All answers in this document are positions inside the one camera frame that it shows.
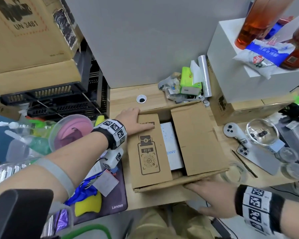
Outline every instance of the pen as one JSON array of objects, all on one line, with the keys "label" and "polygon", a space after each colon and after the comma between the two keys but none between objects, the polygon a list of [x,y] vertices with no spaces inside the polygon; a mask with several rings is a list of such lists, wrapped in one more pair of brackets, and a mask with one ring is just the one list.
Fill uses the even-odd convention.
[{"label": "pen", "polygon": [[255,177],[255,178],[258,178],[258,176],[247,166],[247,164],[245,164],[245,162],[238,156],[238,154],[234,151],[234,150],[231,150],[233,151],[233,153],[236,155],[236,157],[243,163],[243,165],[245,166],[245,168]]}]

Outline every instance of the wooden desk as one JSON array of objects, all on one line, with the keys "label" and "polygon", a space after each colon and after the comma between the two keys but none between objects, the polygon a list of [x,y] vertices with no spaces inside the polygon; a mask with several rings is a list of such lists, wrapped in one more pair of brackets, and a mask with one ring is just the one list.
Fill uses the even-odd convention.
[{"label": "wooden desk", "polygon": [[[138,95],[146,95],[147,101],[143,104],[139,104],[136,101],[136,97]],[[128,109],[130,107],[139,107],[141,110],[149,110],[174,104],[174,102],[165,98],[165,94],[162,91],[158,90],[157,84],[111,89],[110,118],[115,118],[122,110]],[[217,138],[224,150],[226,157],[228,158],[228,160],[238,161],[238,159],[231,152],[231,149],[236,150],[239,143],[235,139],[228,138],[223,134],[223,127],[217,126],[211,109],[209,107],[207,109],[209,112],[209,117],[215,128]],[[246,126],[246,123],[239,124],[239,126],[243,129]],[[250,186],[264,188],[268,186],[282,185],[293,182],[292,180],[284,177],[280,171],[275,176],[272,176],[247,159],[244,159],[244,161],[259,177],[254,178],[248,172],[247,184]],[[122,163],[125,187],[128,198],[128,210],[175,203],[194,199],[196,197],[194,193],[184,189],[182,186],[176,186],[168,189],[161,189],[146,193],[134,193],[131,186],[128,156],[124,156],[122,158]],[[222,180],[219,175],[217,175],[216,179]]]}]

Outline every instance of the gray strap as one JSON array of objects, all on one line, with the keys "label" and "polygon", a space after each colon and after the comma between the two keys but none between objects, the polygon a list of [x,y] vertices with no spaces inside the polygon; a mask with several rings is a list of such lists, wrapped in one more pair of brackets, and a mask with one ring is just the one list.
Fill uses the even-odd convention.
[{"label": "gray strap", "polygon": [[69,198],[73,195],[75,190],[74,185],[68,175],[58,165],[45,158],[38,159],[34,164],[45,168],[56,177],[67,191]]}]

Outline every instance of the floor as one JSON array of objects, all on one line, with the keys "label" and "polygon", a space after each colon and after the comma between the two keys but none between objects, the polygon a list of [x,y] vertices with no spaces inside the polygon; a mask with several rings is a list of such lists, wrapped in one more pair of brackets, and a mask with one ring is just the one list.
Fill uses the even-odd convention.
[{"label": "floor", "polygon": [[[278,189],[281,191],[289,191],[289,192],[293,193],[291,184],[275,186],[275,189]],[[299,201],[298,197],[295,197],[289,193],[279,192],[272,188],[266,188],[266,190],[275,192],[275,193],[279,193],[281,196],[285,197],[286,199]],[[198,209],[201,206],[206,206],[206,202],[199,196],[197,196],[197,198],[195,200],[188,201],[187,204],[195,209]],[[74,227],[74,229],[78,229],[80,227],[83,227],[86,225],[91,225],[91,224],[101,224],[101,225],[106,226],[110,230],[113,239],[121,239],[129,221],[131,219],[133,219],[134,226],[135,226],[137,224],[137,222],[139,221],[139,219],[144,214],[145,210],[146,209],[124,211],[124,212],[121,212],[118,214],[102,217],[102,218],[99,218],[99,219],[96,219],[93,221],[88,221],[86,223],[76,225]],[[227,225],[236,234],[236,236],[235,236],[231,232],[231,237],[233,239],[245,239],[245,238],[248,238],[248,239],[269,239],[269,238],[286,239],[287,238],[282,234],[277,234],[277,235],[274,235],[271,237],[266,237],[266,236],[256,232],[252,228],[248,227],[245,224],[244,219],[239,216],[236,216],[236,217],[230,218],[230,219],[222,219],[222,222],[225,225]],[[70,231],[69,229],[65,229],[60,233],[60,235],[65,235],[69,231]],[[93,231],[89,231],[89,232],[86,232],[86,233],[78,236],[76,239],[94,239],[94,238],[106,239],[107,237],[103,232],[93,230]]]}]

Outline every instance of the red dashed border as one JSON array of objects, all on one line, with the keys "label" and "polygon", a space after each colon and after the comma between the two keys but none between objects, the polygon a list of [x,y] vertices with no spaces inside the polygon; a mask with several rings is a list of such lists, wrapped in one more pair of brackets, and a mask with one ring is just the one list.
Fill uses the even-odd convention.
[{"label": "red dashed border", "polygon": [[40,30],[37,30],[37,31],[33,31],[33,32],[27,32],[27,33],[20,33],[18,35],[16,35],[12,30],[11,28],[9,27],[9,25],[7,24],[7,21],[4,20],[2,17],[1,17],[1,14],[0,14],[0,19],[3,21],[4,25],[14,34],[15,37],[19,37],[19,36],[24,36],[24,35],[29,35],[29,34],[34,34],[34,33],[40,33],[40,32],[45,32],[45,31],[48,31],[48,26],[45,24],[42,16],[39,14],[39,12],[37,11],[37,8],[34,6],[34,4],[32,3],[31,0],[28,0],[30,2],[30,5],[32,6],[33,8],[33,11],[36,12],[36,14],[39,16],[41,22],[43,23],[43,25],[45,25],[45,27],[43,29],[40,29]]}]

